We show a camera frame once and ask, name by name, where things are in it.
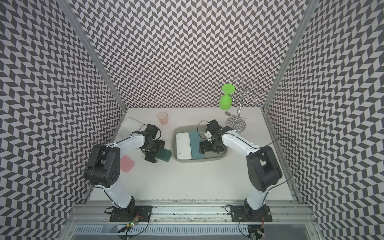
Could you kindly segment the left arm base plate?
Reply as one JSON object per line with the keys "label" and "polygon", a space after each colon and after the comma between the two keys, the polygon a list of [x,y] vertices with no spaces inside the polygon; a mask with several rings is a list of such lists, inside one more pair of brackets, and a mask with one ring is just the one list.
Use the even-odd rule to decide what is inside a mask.
{"label": "left arm base plate", "polygon": [[136,206],[133,208],[119,209],[112,207],[111,212],[105,212],[110,214],[110,222],[130,223],[134,221],[134,218],[138,219],[140,223],[147,223],[152,215],[153,206]]}

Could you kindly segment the pink pencil case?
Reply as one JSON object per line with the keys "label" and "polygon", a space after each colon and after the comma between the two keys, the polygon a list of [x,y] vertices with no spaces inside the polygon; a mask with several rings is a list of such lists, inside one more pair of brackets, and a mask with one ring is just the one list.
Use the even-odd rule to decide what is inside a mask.
{"label": "pink pencil case", "polygon": [[124,173],[130,172],[135,167],[135,162],[127,155],[121,158],[121,171]]}

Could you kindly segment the dark green pencil case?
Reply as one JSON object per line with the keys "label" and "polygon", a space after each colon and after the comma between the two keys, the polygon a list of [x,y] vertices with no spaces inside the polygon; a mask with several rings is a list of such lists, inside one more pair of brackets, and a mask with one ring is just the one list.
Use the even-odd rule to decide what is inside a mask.
{"label": "dark green pencil case", "polygon": [[171,157],[172,157],[172,151],[168,149],[162,149],[155,156],[157,160],[161,160],[164,162],[169,162]]}

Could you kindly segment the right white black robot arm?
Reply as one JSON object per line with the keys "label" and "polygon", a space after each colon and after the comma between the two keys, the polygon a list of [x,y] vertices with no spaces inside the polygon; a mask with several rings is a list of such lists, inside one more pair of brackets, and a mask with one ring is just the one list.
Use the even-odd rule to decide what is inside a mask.
{"label": "right white black robot arm", "polygon": [[216,120],[207,122],[204,135],[204,140],[199,143],[199,153],[223,154],[230,148],[246,160],[249,180],[253,186],[244,202],[244,211],[248,218],[267,214],[267,195],[283,177],[273,149],[249,142],[232,128],[221,127]]}

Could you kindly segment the white pencil case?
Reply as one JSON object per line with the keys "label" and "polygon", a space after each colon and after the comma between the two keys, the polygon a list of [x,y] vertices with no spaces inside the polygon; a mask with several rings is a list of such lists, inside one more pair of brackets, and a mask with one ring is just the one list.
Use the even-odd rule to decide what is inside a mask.
{"label": "white pencil case", "polygon": [[178,160],[191,160],[191,142],[189,133],[176,134],[176,147]]}

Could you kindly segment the light teal pencil case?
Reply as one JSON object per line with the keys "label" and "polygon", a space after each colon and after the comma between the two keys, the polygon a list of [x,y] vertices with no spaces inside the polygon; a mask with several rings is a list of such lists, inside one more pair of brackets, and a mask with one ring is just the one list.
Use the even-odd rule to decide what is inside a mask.
{"label": "light teal pencil case", "polygon": [[192,160],[203,160],[205,158],[205,155],[200,153],[200,142],[201,141],[202,140],[201,140],[198,132],[191,132],[190,133]]}

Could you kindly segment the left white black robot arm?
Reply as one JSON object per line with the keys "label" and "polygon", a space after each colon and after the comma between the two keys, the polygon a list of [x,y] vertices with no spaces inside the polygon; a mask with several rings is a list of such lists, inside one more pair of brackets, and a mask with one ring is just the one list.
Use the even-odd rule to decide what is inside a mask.
{"label": "left white black robot arm", "polygon": [[119,180],[121,158],[133,150],[139,149],[145,155],[145,161],[156,163],[156,155],[165,147],[160,140],[161,130],[155,125],[145,125],[141,131],[134,131],[128,137],[107,145],[95,145],[90,153],[84,170],[84,177],[92,186],[102,189],[112,201],[116,210],[132,214],[135,211],[135,199],[125,190]]}

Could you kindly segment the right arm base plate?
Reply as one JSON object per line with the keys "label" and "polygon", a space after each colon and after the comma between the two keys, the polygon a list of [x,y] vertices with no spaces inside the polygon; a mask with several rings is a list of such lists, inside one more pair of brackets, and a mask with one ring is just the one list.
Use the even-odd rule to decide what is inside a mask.
{"label": "right arm base plate", "polygon": [[232,206],[230,205],[229,213],[232,218],[232,222],[265,222],[269,223],[273,221],[272,213],[269,206],[263,205],[258,210],[252,210],[246,206]]}

